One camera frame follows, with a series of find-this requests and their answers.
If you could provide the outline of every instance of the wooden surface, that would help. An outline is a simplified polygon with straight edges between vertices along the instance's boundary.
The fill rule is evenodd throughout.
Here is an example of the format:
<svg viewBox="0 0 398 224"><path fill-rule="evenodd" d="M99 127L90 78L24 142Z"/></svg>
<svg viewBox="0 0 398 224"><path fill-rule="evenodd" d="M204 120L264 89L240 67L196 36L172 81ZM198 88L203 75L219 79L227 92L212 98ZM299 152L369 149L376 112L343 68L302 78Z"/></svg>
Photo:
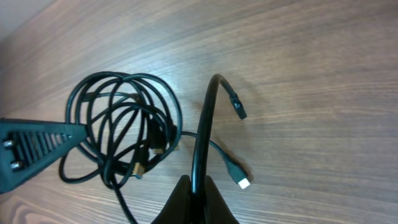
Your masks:
<svg viewBox="0 0 398 224"><path fill-rule="evenodd" d="M241 190L213 149L208 174L241 223L398 223L397 12L396 0L57 1L0 44L0 116L63 121L83 77L147 72L196 131L221 73L248 118L220 91L212 138L254 180ZM193 143L123 187L140 223L190 173ZM74 150L67 173L95 167ZM126 222L99 177L67 185L57 169L1 195L0 223Z"/></svg>

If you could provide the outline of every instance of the screw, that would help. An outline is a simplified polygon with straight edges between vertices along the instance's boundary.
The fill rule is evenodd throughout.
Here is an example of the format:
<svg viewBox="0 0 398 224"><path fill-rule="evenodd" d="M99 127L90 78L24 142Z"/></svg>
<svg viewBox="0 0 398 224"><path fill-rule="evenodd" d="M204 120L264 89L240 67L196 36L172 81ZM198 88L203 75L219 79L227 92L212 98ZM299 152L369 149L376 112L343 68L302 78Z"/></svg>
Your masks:
<svg viewBox="0 0 398 224"><path fill-rule="evenodd" d="M24 163L21 161L13 162L11 164L11 169L13 169L13 170L20 169L20 168L22 168L22 166L24 166Z"/></svg>
<svg viewBox="0 0 398 224"><path fill-rule="evenodd" d="M16 145L15 141L13 140L7 140L5 142L2 143L2 145L6 148L10 148Z"/></svg>

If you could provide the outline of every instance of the curved black cable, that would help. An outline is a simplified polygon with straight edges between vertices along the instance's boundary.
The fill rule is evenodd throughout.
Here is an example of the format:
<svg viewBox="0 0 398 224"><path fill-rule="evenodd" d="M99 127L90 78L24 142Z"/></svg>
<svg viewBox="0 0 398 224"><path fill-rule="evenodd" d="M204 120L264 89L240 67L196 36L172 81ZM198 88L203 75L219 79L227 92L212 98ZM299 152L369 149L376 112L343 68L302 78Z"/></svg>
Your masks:
<svg viewBox="0 0 398 224"><path fill-rule="evenodd" d="M177 125L174 125L164 97L146 80L160 84L169 94L177 112ZM123 83L131 85L136 92L119 92L118 88ZM94 91L89 91L90 88L98 84L99 86L96 87ZM111 88L111 91L102 93L102 91L107 88ZM160 100L165 112L155 107L149 91ZM121 98L119 100L114 100L115 96ZM97 98L101 97L109 97L108 108L94 116L94 102ZM68 154L66 154L60 161L59 176L66 183L78 184L90 180L99 174L107 188L116 192L119 203L129 222L137 223L129 211L120 191L120 188L133 176L132 171L136 163L142 164L144 166L144 172L148 172L175 149L182 134L193 137L196 137L196 134L182 131L182 110L177 97L166 82L153 75L145 73L130 75L119 72L99 72L86 77L77 84L69 96L65 112L66 123L81 124L80 115L82 114L82 104L84 102L88 103L86 111L88 139L79 144L77 148L88 159L97 163L98 168L83 177L69 178L65 174L65 161L68 157ZM121 110L121 112L114 118L113 112L116 110ZM141 113L141 119L137 119L139 113ZM122 128L119 135L115 137L116 128L125 117L128 117L128 122L125 127ZM100 122L97 134L95 134L93 128L95 122ZM116 151L127 131L136 122L138 122L140 126L136 143L117 153ZM106 124L108 124L109 128L109 137L106 143L107 146L103 149L103 134ZM153 129L154 126L158 127L161 131L155 132ZM151 144L154 143L153 139L161 137L159 135L165 138L169 146L165 149L163 154L158 154L152 159L149 159L148 151L150 147L152 147ZM218 145L213 141L210 141L210 144L223 156L225 161L231 161L229 155ZM133 156L129 162L120 161L120 158L132 151L134 151ZM116 175L122 176L119 182L116 180Z"/></svg>

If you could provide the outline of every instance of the black wire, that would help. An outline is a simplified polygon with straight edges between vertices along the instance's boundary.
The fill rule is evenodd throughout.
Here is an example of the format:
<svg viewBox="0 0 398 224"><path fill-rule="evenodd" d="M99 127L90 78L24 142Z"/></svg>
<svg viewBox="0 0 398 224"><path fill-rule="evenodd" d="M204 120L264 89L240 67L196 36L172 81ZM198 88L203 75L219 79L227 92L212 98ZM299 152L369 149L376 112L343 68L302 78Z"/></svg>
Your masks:
<svg viewBox="0 0 398 224"><path fill-rule="evenodd" d="M177 112L177 131L175 133L174 139L170 139L170 132L173 121L170 115L169 107L160 92L149 82L145 81L145 79L160 84L163 88L165 88L165 90L169 94L169 97L171 97L172 99L172 102ZM88 92L93 85L97 84L100 81L102 83L94 92ZM118 88L123 83L130 84L133 89L135 89L136 93L118 92ZM111 92L101 93L101 91L103 91L107 87L112 88ZM165 112L155 107L154 101L147 89L152 91L153 94L158 97L158 99L162 103ZM109 97L108 108L98 113L96 116L93 116L93 105L95 99L106 96ZM121 96L121 98L118 101L114 102L115 96ZM76 103L75 110L73 112L72 105L74 101L76 101ZM79 144L77 148L88 159L97 163L98 168L83 177L68 178L65 175L65 161L68 156L67 154L63 156L60 161L59 176L66 183L78 184L90 180L99 174L107 188L116 192L119 203L129 222L137 223L137 221L129 211L128 206L120 191L120 188L132 176L132 170L135 164L135 157L132 156L130 162L120 161L120 158L122 158L131 151L134 151L135 153L138 151L149 150L149 142L147 139L144 139L144 130L146 129L148 135L150 131L150 129L148 128L148 123L151 117L157 122L157 124L159 124L162 130L165 131L166 140L167 142L171 143L163 154L158 154L152 159L146 161L145 172L153 169L160 161L165 159L175 149L182 134L192 137L196 137L196 134L182 131L182 110L177 97L175 96L171 87L169 87L169 85L165 81L153 75L145 73L130 75L119 72L99 72L86 77L79 84L77 84L77 86L73 89L69 96L65 113L66 123L81 124L81 106L84 102L88 103L86 111L86 128L88 133L88 139L85 140L82 144ZM122 109L122 112L116 117L116 119L113 119L112 113L118 109ZM139 112L141 112L141 120L139 121L140 129L136 143L123 149L121 152L116 153L119 144L125 137L127 131L134 124L134 122L137 121L136 118ZM118 137L115 140L114 134L119 122L125 116L127 116L127 114L131 113L132 115L130 116L127 124L125 125L125 127L123 127L122 131L119 133ZM95 138L93 124L97 121L100 121L100 126L98 129L97 138ZM104 154L101 152L101 145L106 123L108 123L109 127L109 137L107 142L106 154ZM225 153L213 141L210 141L210 144L223 156L224 160L231 159L229 155L227 155L227 153ZM116 174L122 176L122 179L119 182L117 182L116 180Z"/></svg>

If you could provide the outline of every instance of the usb connector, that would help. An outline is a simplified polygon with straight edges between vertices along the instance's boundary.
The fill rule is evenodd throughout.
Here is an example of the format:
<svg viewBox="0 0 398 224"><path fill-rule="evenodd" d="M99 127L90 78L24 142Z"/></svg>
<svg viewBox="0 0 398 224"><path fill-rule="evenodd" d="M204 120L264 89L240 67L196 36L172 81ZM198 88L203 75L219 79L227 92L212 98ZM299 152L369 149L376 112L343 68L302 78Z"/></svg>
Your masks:
<svg viewBox="0 0 398 224"><path fill-rule="evenodd" d="M239 163L232 160L224 159L224 161L228 169L228 173L235 181L235 183L239 184L242 189L248 187L250 185L250 182L248 180L248 175L244 171L243 167Z"/></svg>

